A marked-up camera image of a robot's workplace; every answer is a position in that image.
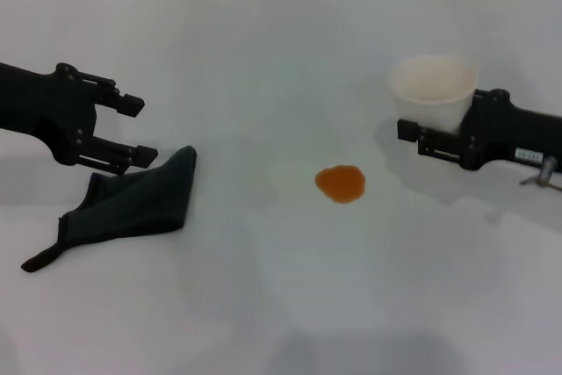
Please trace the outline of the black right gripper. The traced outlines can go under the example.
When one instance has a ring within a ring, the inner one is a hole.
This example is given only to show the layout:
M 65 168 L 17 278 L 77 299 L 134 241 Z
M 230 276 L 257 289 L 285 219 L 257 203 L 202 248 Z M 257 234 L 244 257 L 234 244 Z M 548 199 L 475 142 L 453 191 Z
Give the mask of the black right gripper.
M 399 119 L 397 136 L 415 143 L 418 154 L 475 171 L 491 161 L 540 168 L 547 158 L 561 170 L 561 118 L 512 104 L 506 90 L 476 90 L 460 136 Z

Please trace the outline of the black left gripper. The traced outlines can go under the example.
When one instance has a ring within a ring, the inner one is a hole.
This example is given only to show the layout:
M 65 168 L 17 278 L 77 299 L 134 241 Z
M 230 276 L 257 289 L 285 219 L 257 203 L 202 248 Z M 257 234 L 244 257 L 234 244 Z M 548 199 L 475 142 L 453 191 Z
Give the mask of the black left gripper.
M 141 98 L 121 95 L 114 80 L 78 72 L 66 63 L 46 75 L 1 65 L 2 129 L 38 139 L 62 165 L 108 173 L 147 169 L 158 156 L 156 149 L 91 139 L 94 104 L 128 117 L 137 117 L 144 108 Z

